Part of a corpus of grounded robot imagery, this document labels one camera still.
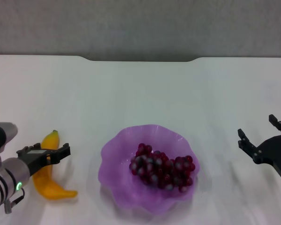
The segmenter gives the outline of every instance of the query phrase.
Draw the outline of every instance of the purple bowl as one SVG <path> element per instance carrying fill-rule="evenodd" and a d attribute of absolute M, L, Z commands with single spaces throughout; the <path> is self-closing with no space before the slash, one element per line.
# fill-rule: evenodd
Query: purple bowl
<path fill-rule="evenodd" d="M 165 152 L 169 158 L 190 155 L 196 169 L 191 174 L 193 185 L 185 193 L 176 187 L 173 191 L 144 185 L 129 170 L 130 159 L 139 143 L 150 144 L 153 151 Z M 102 163 L 98 179 L 110 188 L 116 204 L 121 208 L 143 207 L 152 214 L 167 212 L 175 203 L 190 200 L 196 186 L 200 164 L 187 140 L 181 135 L 159 125 L 142 125 L 121 130 L 101 150 Z"/>

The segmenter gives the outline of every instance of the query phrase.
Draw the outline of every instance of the toy banana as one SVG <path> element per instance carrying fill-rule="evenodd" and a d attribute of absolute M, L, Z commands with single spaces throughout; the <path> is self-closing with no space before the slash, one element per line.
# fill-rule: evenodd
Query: toy banana
<path fill-rule="evenodd" d="M 57 150 L 59 148 L 59 135 L 53 130 L 41 143 L 42 149 Z M 77 191 L 64 190 L 59 184 L 52 180 L 52 165 L 40 169 L 33 175 L 33 183 L 38 193 L 48 200 L 59 200 L 64 198 L 74 198 Z"/>

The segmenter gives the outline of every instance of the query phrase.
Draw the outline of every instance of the white table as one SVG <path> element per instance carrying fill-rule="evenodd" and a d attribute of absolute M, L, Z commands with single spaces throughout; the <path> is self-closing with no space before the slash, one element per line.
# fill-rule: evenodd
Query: white table
<path fill-rule="evenodd" d="M 0 121 L 19 133 L 2 153 L 40 142 L 53 129 L 72 155 L 53 177 L 79 197 L 27 196 L 0 225 L 281 225 L 281 178 L 237 145 L 242 128 L 258 146 L 279 132 L 281 59 L 201 58 L 192 62 L 95 62 L 73 56 L 0 56 Z M 168 214 L 118 209 L 97 179 L 100 150 L 121 129 L 159 124 L 184 136 L 202 169 L 192 202 Z"/>

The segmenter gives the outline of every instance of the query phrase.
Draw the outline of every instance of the gray wall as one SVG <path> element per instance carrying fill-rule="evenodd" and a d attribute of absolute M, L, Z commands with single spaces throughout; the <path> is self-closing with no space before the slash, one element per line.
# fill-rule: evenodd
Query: gray wall
<path fill-rule="evenodd" d="M 281 0 L 0 0 L 0 54 L 281 57 Z"/>

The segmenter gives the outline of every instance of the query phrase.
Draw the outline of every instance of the red grape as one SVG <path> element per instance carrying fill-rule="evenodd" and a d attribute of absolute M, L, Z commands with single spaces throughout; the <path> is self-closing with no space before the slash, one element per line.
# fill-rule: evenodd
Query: red grape
<path fill-rule="evenodd" d="M 130 159 L 130 162 L 132 162 L 132 163 L 133 163 L 133 162 L 135 161 L 135 158 L 136 158 L 136 157 L 135 157 L 135 156 L 133 156 L 133 157 Z"/>
<path fill-rule="evenodd" d="M 190 168 L 191 168 L 191 165 L 190 165 L 189 162 L 184 162 L 184 163 L 183 163 L 183 169 L 184 169 L 184 170 L 190 170 Z"/>
<path fill-rule="evenodd" d="M 169 174 L 166 174 L 164 177 L 163 177 L 163 180 L 167 183 L 171 183 L 172 182 L 172 178 L 170 177 Z"/>
<path fill-rule="evenodd" d="M 192 163 L 192 157 L 191 156 L 186 156 L 185 158 L 187 159 L 188 162 Z"/>
<path fill-rule="evenodd" d="M 166 162 L 166 161 L 168 161 L 168 160 L 169 160 L 169 157 L 164 156 L 164 157 L 162 157 L 161 159 L 163 160 L 163 162 Z"/>
<path fill-rule="evenodd" d="M 192 164 L 191 164 L 191 167 L 190 167 L 190 171 L 192 172 L 192 171 L 194 171 L 195 169 L 196 169 L 196 166 L 195 166 L 194 163 L 192 163 Z"/>
<path fill-rule="evenodd" d="M 193 181 L 192 181 L 192 178 L 186 178 L 186 180 L 185 180 L 185 185 L 186 186 L 190 186 L 190 185 L 192 185 L 193 184 Z"/>
<path fill-rule="evenodd" d="M 147 164 L 147 172 L 150 173 L 150 172 L 153 171 L 153 169 L 154 169 L 153 164 L 152 163 L 148 163 Z"/>
<path fill-rule="evenodd" d="M 185 171 L 183 171 L 183 175 L 184 175 L 185 177 L 189 177 L 189 176 L 191 175 L 191 171 L 185 170 Z"/>
<path fill-rule="evenodd" d="M 188 190 L 188 188 L 186 186 L 180 186 L 179 187 L 179 192 L 184 193 Z"/>
<path fill-rule="evenodd" d="M 176 157 L 175 162 L 181 161 L 182 158 L 180 156 Z"/>
<path fill-rule="evenodd" d="M 170 160 L 166 161 L 166 162 L 164 163 L 164 165 L 165 165 L 165 167 L 166 167 L 167 169 L 169 169 L 169 170 L 170 170 L 171 168 L 173 168 L 173 166 L 174 166 L 173 162 L 170 161 Z"/>
<path fill-rule="evenodd" d="M 150 176 L 150 181 L 151 181 L 151 183 L 153 183 L 153 184 L 158 184 L 158 176 L 155 175 L 155 174 L 152 174 L 152 175 Z"/>
<path fill-rule="evenodd" d="M 146 159 L 146 163 L 153 163 L 153 158 L 148 157 L 148 158 Z"/>
<path fill-rule="evenodd" d="M 136 170 L 137 169 L 137 164 L 136 163 L 131 163 L 131 169 Z"/>
<path fill-rule="evenodd" d="M 168 191 L 172 191 L 174 189 L 174 185 L 172 184 L 167 184 L 165 187 L 164 187 L 166 190 Z"/>
<path fill-rule="evenodd" d="M 148 154 L 150 154 L 151 151 L 152 151 L 152 146 L 151 146 L 151 145 L 147 145 L 147 146 L 146 146 L 146 152 L 147 152 Z"/>
<path fill-rule="evenodd" d="M 143 147 L 140 147 L 137 151 L 140 153 L 140 155 L 146 154 L 146 150 Z"/>
<path fill-rule="evenodd" d="M 131 170 L 133 175 L 137 175 L 137 171 L 136 170 Z"/>
<path fill-rule="evenodd" d="M 175 169 L 176 169 L 177 171 L 182 171 L 182 170 L 183 170 L 183 165 L 182 165 L 182 163 L 181 163 L 181 162 L 176 162 L 176 163 L 175 163 Z"/>
<path fill-rule="evenodd" d="M 177 185 L 177 186 L 180 186 L 180 185 L 183 184 L 182 179 L 179 178 L 179 177 L 175 177 L 173 181 L 174 181 L 174 184 Z"/>
<path fill-rule="evenodd" d="M 157 158 L 155 160 L 155 164 L 161 166 L 163 164 L 163 161 L 161 160 L 161 158 Z"/>
<path fill-rule="evenodd" d="M 137 173 L 139 176 L 143 176 L 143 175 L 145 175 L 145 169 L 142 167 L 137 171 Z"/>
<path fill-rule="evenodd" d="M 139 148 L 141 148 L 141 147 L 145 148 L 146 145 L 145 145 L 144 143 L 140 143 L 140 144 L 139 144 Z"/>
<path fill-rule="evenodd" d="M 157 175 L 158 175 L 159 177 L 162 177 L 162 176 L 163 176 L 163 169 L 162 169 L 161 167 L 159 167 L 159 168 L 157 169 Z"/>

